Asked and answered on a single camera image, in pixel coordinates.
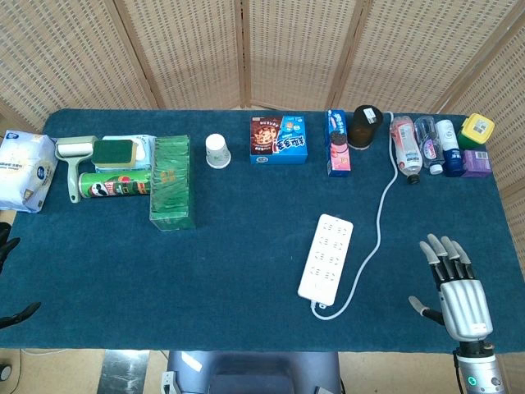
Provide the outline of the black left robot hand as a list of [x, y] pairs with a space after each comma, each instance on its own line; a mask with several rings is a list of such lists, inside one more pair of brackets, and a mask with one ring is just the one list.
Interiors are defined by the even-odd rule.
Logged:
[[[11, 229], [12, 225], [10, 223], [1, 222], [1, 273], [4, 271], [7, 258], [21, 241], [20, 237], [11, 237]], [[40, 309], [42, 304], [40, 301], [33, 301], [24, 307], [22, 311], [5, 314], [5, 305], [14, 305], [13, 298], [17, 293], [15, 284], [11, 278], [1, 280], [1, 329], [21, 324], [31, 318]]]

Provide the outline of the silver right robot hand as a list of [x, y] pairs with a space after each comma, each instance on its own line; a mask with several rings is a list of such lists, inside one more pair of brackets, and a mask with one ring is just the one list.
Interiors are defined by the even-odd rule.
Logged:
[[463, 247], [447, 236], [433, 234], [419, 243], [427, 258], [441, 305], [439, 311], [411, 295], [409, 303], [421, 316], [444, 326], [459, 342], [483, 341], [493, 332], [490, 311], [481, 282]]

